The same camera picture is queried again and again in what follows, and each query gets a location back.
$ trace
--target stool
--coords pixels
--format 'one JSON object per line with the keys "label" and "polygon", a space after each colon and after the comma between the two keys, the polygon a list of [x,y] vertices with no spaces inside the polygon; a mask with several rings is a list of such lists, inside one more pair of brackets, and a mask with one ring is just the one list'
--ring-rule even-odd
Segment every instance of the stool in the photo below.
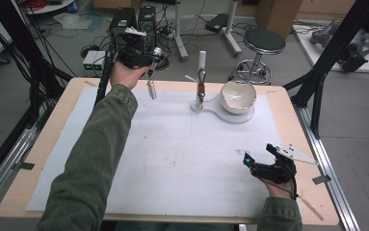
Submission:
{"label": "stool", "polygon": [[276,55],[282,52],[285,43],[285,39],[272,31],[262,29],[247,31],[244,44],[256,52],[256,55],[253,60],[244,60],[237,64],[234,70],[237,76],[250,84],[271,85],[271,69],[260,60],[262,55]]}

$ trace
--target green sleeve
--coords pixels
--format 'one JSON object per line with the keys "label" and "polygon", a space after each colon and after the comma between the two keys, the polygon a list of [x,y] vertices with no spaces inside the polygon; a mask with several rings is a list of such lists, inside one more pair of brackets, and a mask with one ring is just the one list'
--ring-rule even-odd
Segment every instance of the green sleeve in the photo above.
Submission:
{"label": "green sleeve", "polygon": [[257,231],[302,231],[302,218],[295,200],[268,197]]}
{"label": "green sleeve", "polygon": [[99,230],[136,110],[136,98],[122,85],[96,104],[65,171],[52,182],[37,230]]}

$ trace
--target human arm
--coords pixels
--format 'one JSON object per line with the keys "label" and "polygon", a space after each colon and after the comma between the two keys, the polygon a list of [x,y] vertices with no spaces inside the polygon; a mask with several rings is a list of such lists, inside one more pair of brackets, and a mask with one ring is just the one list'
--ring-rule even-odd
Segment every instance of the human arm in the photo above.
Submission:
{"label": "human arm", "polygon": [[137,109],[133,89],[148,67],[116,63],[111,91],[94,106],[81,136],[52,182],[37,230],[98,230],[113,176]]}
{"label": "human arm", "polygon": [[291,184],[275,184],[261,179],[269,197],[266,198],[257,231],[301,231],[302,217],[298,203],[291,199]]}

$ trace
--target wire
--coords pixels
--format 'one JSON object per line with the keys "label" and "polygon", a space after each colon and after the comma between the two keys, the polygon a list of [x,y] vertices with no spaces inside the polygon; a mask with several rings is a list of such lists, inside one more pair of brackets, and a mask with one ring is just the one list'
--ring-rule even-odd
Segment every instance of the wire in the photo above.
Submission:
{"label": "wire", "polygon": [[308,34],[309,32],[320,31],[325,26],[318,23],[302,22],[295,19],[294,25],[303,26],[302,28],[295,28],[290,34]]}
{"label": "wire", "polygon": [[76,32],[76,35],[74,35],[74,36],[60,36],[60,35],[57,35],[56,33],[57,33],[57,32],[60,32],[60,31],[64,31],[64,29],[60,29],[60,30],[58,30],[58,31],[56,31],[56,32],[52,32],[50,35],[51,35],[51,36],[55,36],[55,37],[60,37],[60,38],[76,38],[76,37],[78,37],[78,35],[79,35],[78,30],[67,30],[67,31],[73,31],[73,32]]}
{"label": "wire", "polygon": [[[205,0],[204,0],[204,1],[203,1],[203,3],[202,3],[202,7],[201,7],[201,10],[199,11],[199,14],[198,14],[198,15],[201,15],[202,11],[204,10],[204,7],[205,7]],[[198,18],[197,18],[196,26],[194,26],[192,34],[194,33],[194,30],[196,29],[196,27],[197,27],[197,25],[198,25],[199,19],[200,19],[200,16],[198,16]],[[187,42],[190,42],[190,39],[191,39],[192,37],[193,37],[193,36],[190,36],[190,37],[188,38]]]}
{"label": "wire", "polygon": [[298,197],[298,185],[296,183],[295,175],[292,174],[292,170],[285,163],[282,162],[279,163],[283,167],[283,170],[289,175],[289,178],[292,181],[292,199],[296,200],[296,198]]}
{"label": "wire", "polygon": [[277,184],[274,184],[274,183],[272,183],[272,182],[270,182],[270,181],[267,181],[267,180],[265,180],[265,179],[263,179],[263,178],[259,178],[259,180],[261,180],[261,181],[265,182],[265,183],[266,183],[266,184],[268,184],[268,185],[275,186],[275,187],[277,187],[278,189],[283,190],[283,191],[285,191],[285,192],[288,192],[288,193],[290,193],[290,194],[292,195],[292,190],[288,191],[288,190],[286,190],[286,189],[282,188],[281,186],[279,186],[279,185],[277,185]]}
{"label": "wire", "polygon": [[[66,66],[66,68],[73,74],[73,76],[76,77],[76,74],[72,71],[72,69],[66,64],[66,62],[64,61],[64,59],[58,54],[58,52],[55,50],[55,48],[51,45],[51,43],[46,39],[46,37],[43,35],[43,33],[41,32],[41,28],[40,28],[40,24],[38,23],[37,20],[33,21],[33,20],[30,20],[31,22],[31,25],[34,27],[35,31],[37,32],[38,36],[40,37],[40,41],[41,41],[41,44],[42,46],[44,47],[45,51],[46,51],[46,54],[50,60],[50,63],[52,64],[52,66],[55,68],[55,64],[53,62],[53,59],[52,59],[52,56],[50,54],[50,49],[49,47],[52,49],[52,51],[58,56],[58,58],[63,62],[63,64]],[[62,37],[62,38],[74,38],[78,35],[78,31],[76,30],[76,36],[73,36],[73,37],[63,37],[63,36],[59,36],[59,35],[55,35],[56,32],[53,32],[51,33],[50,35],[53,35],[53,36],[56,36],[56,37]]]}
{"label": "wire", "polygon": [[[103,38],[103,40],[99,43],[99,44],[96,44],[96,40],[98,39],[98,38]],[[93,39],[93,44],[95,44],[95,45],[97,45],[99,48],[100,48],[100,50],[104,50],[103,48],[104,48],[104,46],[106,46],[106,44],[108,44],[108,43],[104,43],[104,45],[102,46],[102,44],[103,44],[103,42],[106,40],[106,39],[111,39],[111,36],[110,35],[108,35],[107,37],[96,37],[96,38],[94,38]]]}

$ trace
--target gray floor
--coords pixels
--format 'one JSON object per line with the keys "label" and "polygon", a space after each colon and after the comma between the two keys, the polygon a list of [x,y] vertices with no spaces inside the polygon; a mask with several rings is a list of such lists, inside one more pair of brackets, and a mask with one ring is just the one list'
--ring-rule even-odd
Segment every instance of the gray floor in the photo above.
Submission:
{"label": "gray floor", "polygon": [[[40,19],[42,27],[52,29],[54,32],[48,37],[49,42],[77,76],[84,76],[80,49],[94,42],[99,43],[99,37],[106,36],[105,30],[109,22],[101,17],[85,14],[93,19],[96,28],[77,32],[62,31],[59,25],[50,25],[53,22],[50,16],[52,15],[48,14]],[[183,34],[193,32],[196,23],[190,23],[195,21],[197,21],[196,17],[188,16],[183,19],[183,30],[186,29],[186,25],[190,25],[188,28],[191,29]],[[234,22],[254,24],[253,18],[244,17],[236,17]],[[203,27],[202,20],[198,21],[197,26]],[[194,30],[194,33],[210,34],[202,30]],[[236,40],[242,40],[240,36],[234,37]],[[184,78],[185,74],[196,76],[198,51],[206,50],[207,82],[224,83],[238,62],[254,56],[240,42],[244,52],[234,58],[223,35],[203,38],[183,37],[183,40],[186,43],[189,59],[185,63],[180,62],[178,52],[172,46],[170,67],[167,70],[157,71],[154,79],[187,81]],[[263,58],[274,72],[273,85],[275,86],[289,83],[306,74],[311,68],[295,36],[290,35],[286,41],[286,48],[281,54]],[[56,55],[54,60],[60,69],[70,73]],[[28,84],[21,77],[15,64],[0,64],[0,145],[27,109],[28,89]],[[296,91],[290,90],[289,93],[293,95]],[[329,73],[325,82],[320,135],[360,229],[369,230],[369,74],[336,71]],[[0,200],[13,178],[14,174],[0,192]],[[0,218],[0,230],[12,230],[13,227],[32,230],[37,222],[35,219]],[[304,229],[343,230],[340,225],[306,226]]]}

